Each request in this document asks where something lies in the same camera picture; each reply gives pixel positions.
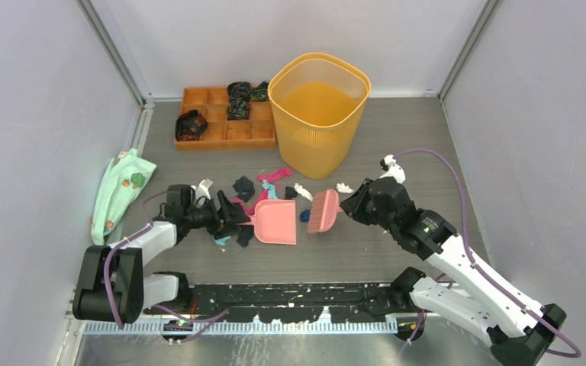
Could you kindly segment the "pink hand brush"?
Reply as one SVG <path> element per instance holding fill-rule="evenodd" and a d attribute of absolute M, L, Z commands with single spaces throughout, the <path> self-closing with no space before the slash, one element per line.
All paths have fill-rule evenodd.
<path fill-rule="evenodd" d="M 307 232 L 317 234 L 329 231 L 335 224 L 338 213 L 342 211 L 338 191 L 327 189 L 315 194 L 307 223 Z"/>

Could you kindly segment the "pink plastic dustpan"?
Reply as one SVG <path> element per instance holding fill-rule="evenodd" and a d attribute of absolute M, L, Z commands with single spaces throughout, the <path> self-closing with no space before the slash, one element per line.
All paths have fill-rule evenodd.
<path fill-rule="evenodd" d="M 254 236 L 262 243 L 294 246 L 297 244 L 296 203 L 290 200 L 263 200 L 257 203 L 250 221 Z"/>

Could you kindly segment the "teal paper scrap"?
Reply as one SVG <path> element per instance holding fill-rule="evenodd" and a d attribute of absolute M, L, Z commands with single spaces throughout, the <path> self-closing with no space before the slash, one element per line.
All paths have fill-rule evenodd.
<path fill-rule="evenodd" d="M 271 183 L 269 183 L 267 180 L 262 180 L 262 188 L 264 189 L 265 193 L 266 193 L 266 198 L 269 200 L 277 200 L 277 194 L 276 194 L 276 189 L 277 187 Z"/>

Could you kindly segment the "yellow mesh waste basket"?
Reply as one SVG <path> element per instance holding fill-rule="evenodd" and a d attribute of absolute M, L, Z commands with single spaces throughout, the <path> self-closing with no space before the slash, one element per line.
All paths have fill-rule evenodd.
<path fill-rule="evenodd" d="M 306 53 L 271 80 L 268 97 L 282 159 L 323 179 L 346 158 L 370 96 L 369 77 L 326 53 Z"/>

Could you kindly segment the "dark blue paper scrap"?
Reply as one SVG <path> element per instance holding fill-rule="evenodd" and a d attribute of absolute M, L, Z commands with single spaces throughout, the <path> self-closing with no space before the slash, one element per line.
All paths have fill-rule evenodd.
<path fill-rule="evenodd" d="M 300 214 L 299 214 L 299 220 L 302 223 L 307 223 L 310 220 L 310 217 L 311 217 L 311 210 L 310 209 L 302 210 L 302 212 L 300 212 Z"/>

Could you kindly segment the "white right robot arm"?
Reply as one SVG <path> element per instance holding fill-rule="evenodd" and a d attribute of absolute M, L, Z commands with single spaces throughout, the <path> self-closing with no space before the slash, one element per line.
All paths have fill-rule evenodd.
<path fill-rule="evenodd" d="M 358 223 L 380 226 L 406 252 L 439 269 L 466 291 L 457 293 L 416 268 L 391 284 L 402 313 L 417 308 L 441 315 L 476 336 L 502 365 L 535 365 L 556 339 L 565 311 L 542 305 L 500 276 L 440 214 L 415 206 L 394 178 L 366 179 L 340 203 Z"/>

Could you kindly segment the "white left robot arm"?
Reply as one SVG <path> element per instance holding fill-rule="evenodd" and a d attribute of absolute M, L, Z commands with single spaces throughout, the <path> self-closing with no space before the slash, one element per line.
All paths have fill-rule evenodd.
<path fill-rule="evenodd" d="M 249 216 L 223 191 L 216 198 L 197 197 L 190 185 L 171 185 L 158 216 L 146 226 L 109 246 L 89 246 L 72 299 L 76 319 L 134 323 L 140 314 L 163 305 L 181 315 L 192 305 L 186 274 L 144 273 L 145 266 L 179 244 L 192 230 L 205 230 L 216 238 L 232 236 Z"/>

